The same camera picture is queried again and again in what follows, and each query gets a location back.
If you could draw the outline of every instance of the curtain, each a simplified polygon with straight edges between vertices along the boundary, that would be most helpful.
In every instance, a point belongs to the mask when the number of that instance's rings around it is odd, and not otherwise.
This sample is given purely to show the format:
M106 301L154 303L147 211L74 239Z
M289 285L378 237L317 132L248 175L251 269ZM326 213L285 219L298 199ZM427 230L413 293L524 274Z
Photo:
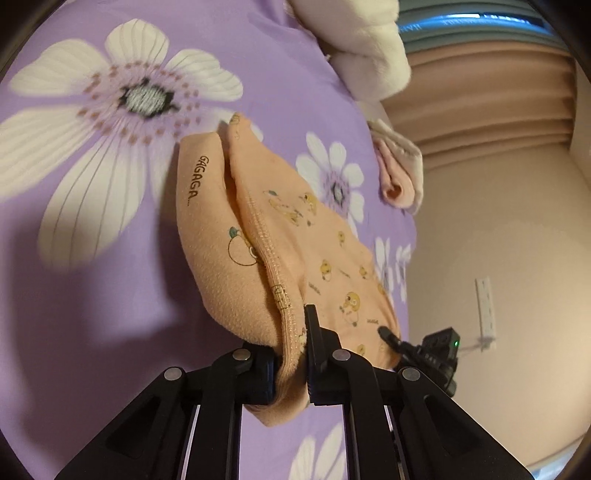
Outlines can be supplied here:
M425 168L570 142L576 82L568 52L478 41L408 59L410 84L382 104L394 129L421 148Z
M473 14L449 18L446 15ZM523 41L562 48L542 16L524 0L400 0L407 53L472 41Z

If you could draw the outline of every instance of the metal pin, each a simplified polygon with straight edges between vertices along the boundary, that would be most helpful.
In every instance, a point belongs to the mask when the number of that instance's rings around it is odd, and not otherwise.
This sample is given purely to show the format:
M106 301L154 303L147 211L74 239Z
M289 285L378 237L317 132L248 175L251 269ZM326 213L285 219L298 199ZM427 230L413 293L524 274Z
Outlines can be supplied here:
M172 367L164 372L164 378L166 380L174 381L178 380L183 376L183 371L180 368Z
M351 354L349 353L348 350L344 350L342 348L339 348L338 350L335 350L333 352L333 358L335 360L340 361L340 362L346 362L349 358L351 358Z
M416 382L419 378L421 378L421 372L416 368L405 368L402 370L402 376L409 382Z
M251 353L250 350L246 350L245 348L239 348L238 350L234 350L232 356L234 357L234 360L244 361L248 360L251 357Z

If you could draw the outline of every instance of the purple bedsheet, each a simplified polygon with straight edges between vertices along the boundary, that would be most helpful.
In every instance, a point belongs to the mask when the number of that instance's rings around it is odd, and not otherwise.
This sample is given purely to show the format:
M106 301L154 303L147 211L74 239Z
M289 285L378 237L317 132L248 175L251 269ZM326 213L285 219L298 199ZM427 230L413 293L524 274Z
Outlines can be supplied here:
M200 303L167 186L174 143L234 111L375 252L408 337L413 219L380 201L365 120L282 0L69 3L0 84L0 428L35 480L166 367L240 344ZM339 408L245 413L242 439L242 479L346 475Z

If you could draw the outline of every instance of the electrical outlet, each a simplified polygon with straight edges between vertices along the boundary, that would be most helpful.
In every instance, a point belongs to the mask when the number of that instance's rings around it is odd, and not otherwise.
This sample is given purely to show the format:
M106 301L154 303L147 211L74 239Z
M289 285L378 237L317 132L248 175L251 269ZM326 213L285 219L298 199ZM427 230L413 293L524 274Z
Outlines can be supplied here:
M480 349L496 349L496 320L492 302L491 279L476 279L476 297L480 313Z

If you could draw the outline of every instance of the black mount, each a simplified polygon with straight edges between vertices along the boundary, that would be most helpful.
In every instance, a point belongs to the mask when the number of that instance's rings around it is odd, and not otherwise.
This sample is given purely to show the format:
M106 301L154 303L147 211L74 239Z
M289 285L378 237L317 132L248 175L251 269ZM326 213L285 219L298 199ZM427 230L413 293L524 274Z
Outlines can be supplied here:
M349 480L532 479L418 369L374 368L305 313L310 401L343 406ZM167 369L56 480L237 480L242 406L272 403L275 370L271 348L247 343Z

